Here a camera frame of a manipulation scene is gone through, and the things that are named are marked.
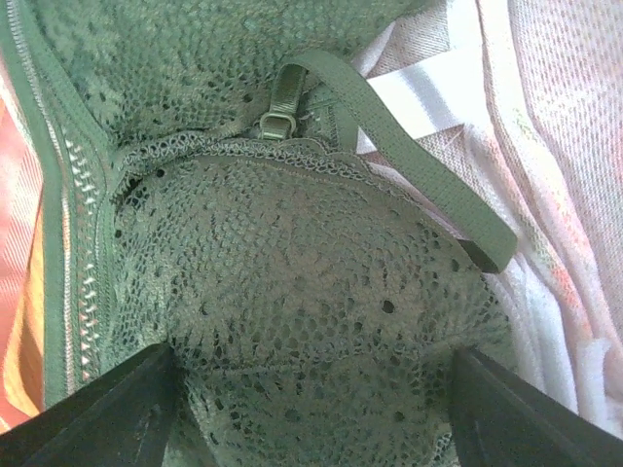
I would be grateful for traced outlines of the floral bra laundry bag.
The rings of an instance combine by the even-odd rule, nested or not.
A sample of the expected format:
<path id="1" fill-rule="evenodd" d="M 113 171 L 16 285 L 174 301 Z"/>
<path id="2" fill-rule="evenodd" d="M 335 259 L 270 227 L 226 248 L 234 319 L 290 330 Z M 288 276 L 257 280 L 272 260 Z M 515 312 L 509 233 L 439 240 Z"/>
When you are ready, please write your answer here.
<path id="1" fill-rule="evenodd" d="M 618 1 L 39 1 L 44 38 L 105 132 L 211 125 L 261 100 L 286 46 L 351 57 L 409 134 L 519 237 L 495 280 L 524 376 L 622 431 Z"/>

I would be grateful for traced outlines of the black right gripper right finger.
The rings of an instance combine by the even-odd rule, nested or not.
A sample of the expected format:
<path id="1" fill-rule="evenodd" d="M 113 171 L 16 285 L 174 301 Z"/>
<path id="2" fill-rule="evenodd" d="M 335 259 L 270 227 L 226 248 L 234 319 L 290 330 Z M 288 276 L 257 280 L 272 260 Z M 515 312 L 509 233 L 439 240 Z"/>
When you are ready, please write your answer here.
<path id="1" fill-rule="evenodd" d="M 450 420 L 467 467 L 616 467 L 622 441 L 474 348 L 455 352 Z"/>

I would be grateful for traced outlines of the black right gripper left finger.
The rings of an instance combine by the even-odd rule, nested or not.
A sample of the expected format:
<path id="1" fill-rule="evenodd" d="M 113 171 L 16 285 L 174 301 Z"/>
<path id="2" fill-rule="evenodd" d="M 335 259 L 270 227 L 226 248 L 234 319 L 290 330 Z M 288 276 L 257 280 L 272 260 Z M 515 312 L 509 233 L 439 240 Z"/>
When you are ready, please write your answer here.
<path id="1" fill-rule="evenodd" d="M 187 352 L 153 344 L 1 436 L 4 466 L 213 466 L 183 401 Z"/>

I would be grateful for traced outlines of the dark green lace bra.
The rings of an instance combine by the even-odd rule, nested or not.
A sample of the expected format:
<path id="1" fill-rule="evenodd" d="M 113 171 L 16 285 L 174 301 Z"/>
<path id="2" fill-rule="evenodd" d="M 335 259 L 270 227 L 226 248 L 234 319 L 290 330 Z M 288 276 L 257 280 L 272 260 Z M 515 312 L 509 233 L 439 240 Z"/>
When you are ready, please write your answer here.
<path id="1" fill-rule="evenodd" d="M 454 466 L 516 240 L 351 60 L 420 1 L 5 1 L 44 173 L 44 401 L 153 343 L 168 466 Z"/>

